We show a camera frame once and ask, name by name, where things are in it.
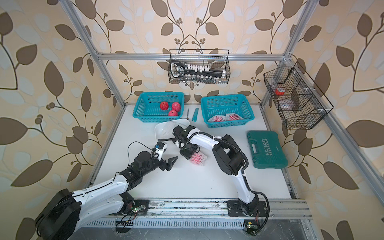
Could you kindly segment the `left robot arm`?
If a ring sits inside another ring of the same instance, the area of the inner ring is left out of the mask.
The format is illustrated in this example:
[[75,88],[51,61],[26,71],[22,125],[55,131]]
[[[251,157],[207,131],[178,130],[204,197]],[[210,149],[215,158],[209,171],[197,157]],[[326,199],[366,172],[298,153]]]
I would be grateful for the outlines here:
[[135,215],[142,210],[129,193],[143,177],[156,169],[170,171],[178,157],[165,161],[163,150],[142,151],[123,171],[98,185],[55,194],[35,220],[36,232],[44,240],[67,240],[90,222],[111,214]]

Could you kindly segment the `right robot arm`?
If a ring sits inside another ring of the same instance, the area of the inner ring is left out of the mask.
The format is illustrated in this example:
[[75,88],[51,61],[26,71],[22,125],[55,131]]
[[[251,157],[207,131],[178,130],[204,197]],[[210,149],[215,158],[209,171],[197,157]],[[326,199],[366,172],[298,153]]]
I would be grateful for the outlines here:
[[180,125],[172,129],[171,137],[160,137],[159,141],[171,141],[180,149],[180,154],[190,160],[201,148],[211,150],[219,168],[231,176],[238,193],[238,211],[250,217],[265,212],[270,216],[270,203],[262,192],[250,188],[245,170],[249,161],[230,135],[223,137],[212,136],[202,132],[194,126],[183,128]]

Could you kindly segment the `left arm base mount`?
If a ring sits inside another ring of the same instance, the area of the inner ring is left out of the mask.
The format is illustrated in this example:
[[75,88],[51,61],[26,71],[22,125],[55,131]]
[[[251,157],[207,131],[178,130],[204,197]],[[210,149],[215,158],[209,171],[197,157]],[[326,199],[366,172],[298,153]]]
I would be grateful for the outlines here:
[[119,194],[119,196],[122,198],[123,206],[117,213],[114,213],[115,216],[118,216],[118,215],[134,216],[135,214],[138,214],[138,215],[147,214],[149,210],[149,203],[150,203],[149,200],[134,199],[128,192]]

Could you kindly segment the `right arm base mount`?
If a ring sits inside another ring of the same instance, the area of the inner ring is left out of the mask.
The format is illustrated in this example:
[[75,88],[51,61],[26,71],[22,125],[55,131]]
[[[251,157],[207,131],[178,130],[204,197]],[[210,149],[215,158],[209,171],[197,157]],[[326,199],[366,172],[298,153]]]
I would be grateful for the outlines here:
[[269,213],[266,201],[260,200],[258,195],[254,196],[249,204],[240,199],[226,203],[230,217],[266,217]]

